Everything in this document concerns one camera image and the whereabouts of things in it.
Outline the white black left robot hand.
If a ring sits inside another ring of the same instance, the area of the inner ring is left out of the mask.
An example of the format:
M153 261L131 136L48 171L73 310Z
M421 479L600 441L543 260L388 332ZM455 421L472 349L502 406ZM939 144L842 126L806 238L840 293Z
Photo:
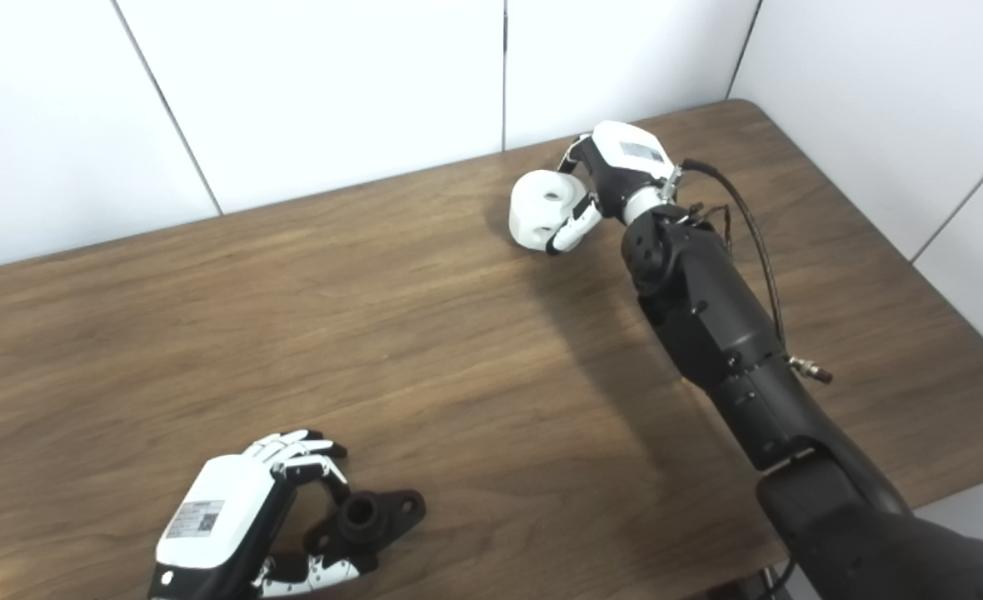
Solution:
M346 455L300 429L208 460L157 540L149 599L292 599L366 576L366 559L271 554L301 486L320 483L337 504L350 497L337 466Z

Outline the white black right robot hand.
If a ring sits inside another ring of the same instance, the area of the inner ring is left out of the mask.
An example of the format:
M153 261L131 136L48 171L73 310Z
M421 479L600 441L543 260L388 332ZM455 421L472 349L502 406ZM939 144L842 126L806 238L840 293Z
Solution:
M550 255L574 249L602 219L629 225L648 210L674 204L683 174L654 134L617 121L599 122L576 137L556 173L572 176L579 166L591 185L581 185L579 201L548 238Z

